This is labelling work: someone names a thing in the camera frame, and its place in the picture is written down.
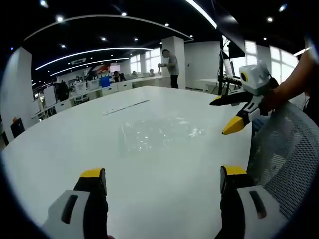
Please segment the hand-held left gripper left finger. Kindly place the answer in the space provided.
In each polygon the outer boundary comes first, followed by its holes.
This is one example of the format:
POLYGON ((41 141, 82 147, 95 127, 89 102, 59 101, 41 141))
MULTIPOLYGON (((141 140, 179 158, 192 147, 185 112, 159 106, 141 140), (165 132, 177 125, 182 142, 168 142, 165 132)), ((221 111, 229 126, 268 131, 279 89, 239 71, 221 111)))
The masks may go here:
POLYGON ((107 239, 108 210, 105 169, 90 169, 49 207, 42 229, 51 239, 107 239))

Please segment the person's right hand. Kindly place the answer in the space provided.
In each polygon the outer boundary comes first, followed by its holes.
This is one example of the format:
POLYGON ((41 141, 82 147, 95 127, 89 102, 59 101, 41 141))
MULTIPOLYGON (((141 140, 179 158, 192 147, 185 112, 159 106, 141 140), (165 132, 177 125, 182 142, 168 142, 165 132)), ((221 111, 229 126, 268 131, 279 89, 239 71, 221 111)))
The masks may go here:
POLYGON ((259 103, 261 115, 267 115, 269 111, 277 109, 290 98, 290 94, 280 87, 271 89, 259 103))

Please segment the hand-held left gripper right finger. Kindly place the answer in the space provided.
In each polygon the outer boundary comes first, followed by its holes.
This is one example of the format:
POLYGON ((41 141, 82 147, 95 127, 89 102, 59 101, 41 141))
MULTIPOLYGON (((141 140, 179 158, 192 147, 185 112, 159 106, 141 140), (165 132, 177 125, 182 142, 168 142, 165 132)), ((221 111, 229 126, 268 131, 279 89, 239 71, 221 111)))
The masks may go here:
POLYGON ((221 166, 220 193, 217 239, 272 239, 288 221, 276 199, 242 167, 221 166))

